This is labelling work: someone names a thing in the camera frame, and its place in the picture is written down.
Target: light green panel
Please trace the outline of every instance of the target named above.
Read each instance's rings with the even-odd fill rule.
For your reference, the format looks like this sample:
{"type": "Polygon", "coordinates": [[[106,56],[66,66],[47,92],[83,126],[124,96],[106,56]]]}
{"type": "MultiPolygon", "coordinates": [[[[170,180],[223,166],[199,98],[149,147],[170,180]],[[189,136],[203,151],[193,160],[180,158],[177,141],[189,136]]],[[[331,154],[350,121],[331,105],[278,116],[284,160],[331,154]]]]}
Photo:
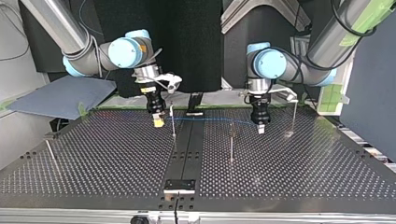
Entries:
{"type": "Polygon", "coordinates": [[[323,93],[321,96],[320,105],[318,107],[319,112],[335,112],[338,103],[341,101],[341,89],[342,85],[332,84],[323,87],[323,93]]]}
{"type": "MultiPolygon", "coordinates": [[[[358,20],[353,24],[352,29],[360,33],[365,33],[366,31],[373,29],[388,15],[390,15],[392,12],[390,8],[394,3],[395,0],[372,0],[367,8],[361,13],[358,20]]],[[[358,42],[358,40],[358,36],[347,34],[341,41],[340,46],[353,46],[358,42]]]]}
{"type": "Polygon", "coordinates": [[[15,100],[4,101],[0,104],[0,111],[7,110],[7,106],[11,105],[15,100]]]}

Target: black backdrop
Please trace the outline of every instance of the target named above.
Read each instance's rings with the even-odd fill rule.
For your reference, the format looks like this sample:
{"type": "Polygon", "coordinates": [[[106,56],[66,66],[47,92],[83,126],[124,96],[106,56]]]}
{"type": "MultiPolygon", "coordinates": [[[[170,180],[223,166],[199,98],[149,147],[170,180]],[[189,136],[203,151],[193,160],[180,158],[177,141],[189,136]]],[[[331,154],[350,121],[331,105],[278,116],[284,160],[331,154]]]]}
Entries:
{"type": "MultiPolygon", "coordinates": [[[[163,48],[157,63],[164,72],[183,78],[184,92],[217,91],[221,85],[221,0],[95,0],[94,6],[105,41],[147,29],[154,49],[163,48]]],[[[131,71],[114,78],[120,93],[134,86],[131,71]]]]}

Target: perforated metal table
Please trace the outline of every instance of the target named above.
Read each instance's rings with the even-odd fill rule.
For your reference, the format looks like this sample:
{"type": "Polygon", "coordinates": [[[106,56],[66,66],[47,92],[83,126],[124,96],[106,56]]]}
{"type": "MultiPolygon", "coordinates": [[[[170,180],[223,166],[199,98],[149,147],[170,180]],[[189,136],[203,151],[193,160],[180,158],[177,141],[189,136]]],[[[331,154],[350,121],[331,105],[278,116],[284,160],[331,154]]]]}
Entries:
{"type": "Polygon", "coordinates": [[[1,208],[396,215],[396,175],[325,118],[272,108],[258,135],[250,112],[177,111],[174,139],[146,111],[95,111],[51,143],[56,161],[43,144],[0,171],[0,222],[1,208]],[[169,179],[195,193],[163,194],[169,179]]]}

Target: blue cable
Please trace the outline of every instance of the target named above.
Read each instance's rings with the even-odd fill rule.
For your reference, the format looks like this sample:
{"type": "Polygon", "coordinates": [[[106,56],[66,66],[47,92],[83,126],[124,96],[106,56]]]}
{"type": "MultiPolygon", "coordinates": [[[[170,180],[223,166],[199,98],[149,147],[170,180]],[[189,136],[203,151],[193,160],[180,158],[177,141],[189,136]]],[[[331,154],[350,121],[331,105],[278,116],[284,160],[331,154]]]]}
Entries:
{"type": "Polygon", "coordinates": [[[175,118],[175,120],[192,120],[192,121],[228,121],[228,122],[236,122],[236,123],[241,123],[241,124],[246,124],[246,125],[254,125],[254,123],[250,123],[247,121],[243,121],[240,119],[226,119],[226,118],[218,118],[218,119],[191,119],[191,118],[175,118]]]}

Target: white wall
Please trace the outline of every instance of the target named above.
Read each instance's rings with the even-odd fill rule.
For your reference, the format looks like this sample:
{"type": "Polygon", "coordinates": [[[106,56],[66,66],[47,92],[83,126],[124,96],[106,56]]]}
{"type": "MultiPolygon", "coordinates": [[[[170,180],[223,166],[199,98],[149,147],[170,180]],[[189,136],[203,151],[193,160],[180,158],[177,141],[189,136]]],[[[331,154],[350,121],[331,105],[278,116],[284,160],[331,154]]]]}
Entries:
{"type": "MultiPolygon", "coordinates": [[[[17,0],[0,0],[18,8],[17,0]]],[[[2,7],[21,30],[18,19],[2,7]]],[[[0,12],[0,59],[13,57],[26,50],[27,41],[0,12]]],[[[0,104],[44,86],[47,78],[37,73],[32,55],[0,62],[0,104]]],[[[37,146],[50,131],[50,118],[0,111],[0,169],[25,151],[37,146]]]]}

